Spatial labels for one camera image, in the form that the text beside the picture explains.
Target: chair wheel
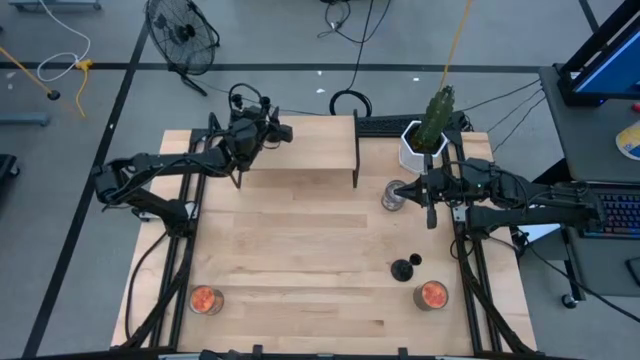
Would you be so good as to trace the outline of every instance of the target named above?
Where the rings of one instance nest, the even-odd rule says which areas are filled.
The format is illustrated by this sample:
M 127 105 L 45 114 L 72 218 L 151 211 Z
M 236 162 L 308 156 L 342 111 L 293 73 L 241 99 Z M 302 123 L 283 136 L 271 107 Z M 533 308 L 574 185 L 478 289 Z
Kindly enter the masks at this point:
M 578 306 L 578 302 L 571 296 L 571 294 L 562 295 L 562 305 L 567 309 L 575 309 Z

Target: yellow cable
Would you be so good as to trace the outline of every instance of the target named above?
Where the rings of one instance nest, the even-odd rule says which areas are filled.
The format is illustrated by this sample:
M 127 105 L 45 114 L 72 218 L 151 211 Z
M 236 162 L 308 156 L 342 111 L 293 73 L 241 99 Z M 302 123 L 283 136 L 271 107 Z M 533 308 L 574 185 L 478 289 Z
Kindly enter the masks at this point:
M 82 106 L 80 106 L 80 95 L 84 91 L 84 87 L 87 85 L 87 80 L 89 80 L 89 67 L 91 65 L 93 65 L 93 61 L 89 59 L 80 61 L 79 63 L 76 64 L 76 68 L 84 72 L 84 80 L 82 81 L 82 86 L 80 86 L 80 90 L 78 90 L 78 93 L 76 94 L 76 105 L 78 106 L 78 109 L 80 110 L 80 114 L 82 114 L 83 118 L 86 118 L 87 116 L 84 114 L 84 110 L 82 110 Z
M 467 0 L 467 5 L 464 7 L 464 16 L 462 17 L 462 21 L 460 21 L 460 25 L 458 26 L 458 31 L 456 31 L 456 36 L 453 38 L 453 44 L 451 45 L 451 50 L 449 51 L 449 59 L 447 60 L 447 65 L 444 67 L 444 72 L 442 73 L 442 80 L 440 80 L 440 87 L 438 91 L 442 90 L 444 86 L 444 80 L 449 73 L 449 65 L 451 65 L 451 60 L 453 60 L 453 54 L 456 52 L 456 47 L 458 46 L 458 40 L 460 40 L 460 34 L 462 33 L 462 28 L 464 28 L 464 23 L 467 22 L 467 17 L 469 17 L 469 10 L 471 9 L 471 2 L 473 0 Z
M 85 70 L 82 86 L 80 87 L 80 90 L 78 90 L 78 93 L 76 94 L 76 105 L 78 105 L 78 109 L 80 110 L 80 114 L 82 114 L 83 118 L 86 118 L 87 116 L 84 114 L 84 110 L 82 110 L 82 106 L 80 106 L 80 94 L 82 94 L 82 91 L 84 90 L 84 86 L 87 85 L 88 79 L 89 79 L 89 72 Z
M 38 78 L 33 76 L 33 74 L 31 74 L 29 70 L 27 70 L 24 66 L 22 66 L 22 64 L 18 60 L 14 59 L 13 56 L 11 56 L 11 54 L 9 54 L 3 47 L 0 47 L 0 52 L 2 53 L 2 55 L 6 56 L 7 59 L 11 60 L 12 63 L 16 64 L 16 66 L 19 67 L 20 70 L 22 70 L 25 74 L 27 74 L 27 76 L 31 80 L 33 80 L 34 83 L 38 84 L 38 86 L 44 89 L 44 91 L 47 94 L 53 93 L 51 89 L 49 89 L 45 84 L 43 84 L 40 80 L 38 80 Z

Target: open can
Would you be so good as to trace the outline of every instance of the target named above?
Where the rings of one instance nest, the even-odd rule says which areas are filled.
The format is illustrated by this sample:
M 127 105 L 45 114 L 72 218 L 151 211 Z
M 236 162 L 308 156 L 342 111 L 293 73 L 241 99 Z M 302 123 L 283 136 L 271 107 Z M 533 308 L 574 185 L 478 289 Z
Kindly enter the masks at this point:
M 449 292 L 441 282 L 432 280 L 413 290 L 413 301 L 420 310 L 442 309 L 449 301 Z
M 196 314 L 215 315 L 224 305 L 224 296 L 220 290 L 200 285 L 191 290 L 189 307 Z

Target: keyboard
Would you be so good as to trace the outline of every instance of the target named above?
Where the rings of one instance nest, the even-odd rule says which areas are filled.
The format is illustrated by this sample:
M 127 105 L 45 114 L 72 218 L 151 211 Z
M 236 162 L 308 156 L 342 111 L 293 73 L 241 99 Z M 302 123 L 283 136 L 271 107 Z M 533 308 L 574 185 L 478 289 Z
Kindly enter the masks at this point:
M 412 121 L 423 119 L 424 114 L 359 117 L 358 136 L 400 137 Z M 445 130 L 473 131 L 468 119 L 462 111 L 454 111 Z
M 640 239 L 640 186 L 591 185 L 607 214 L 602 232 L 584 237 Z
M 424 114 L 372 116 L 358 118 L 360 137 L 400 137 L 412 121 L 422 121 Z

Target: white pot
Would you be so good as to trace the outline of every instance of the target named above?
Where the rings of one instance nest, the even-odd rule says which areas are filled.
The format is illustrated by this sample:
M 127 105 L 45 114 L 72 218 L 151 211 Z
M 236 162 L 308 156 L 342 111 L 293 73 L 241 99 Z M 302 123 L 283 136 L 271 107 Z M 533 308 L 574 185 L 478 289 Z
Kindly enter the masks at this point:
M 419 126 L 420 123 L 420 121 L 412 121 L 400 137 L 400 166 L 416 175 L 425 173 L 424 154 L 416 153 L 411 149 L 411 146 L 407 143 L 406 135 L 414 126 Z M 435 154 L 431 155 L 434 159 L 440 156 L 444 147 L 449 143 L 449 139 L 444 133 L 440 134 L 440 137 L 442 138 L 442 145 L 440 145 L 440 148 Z

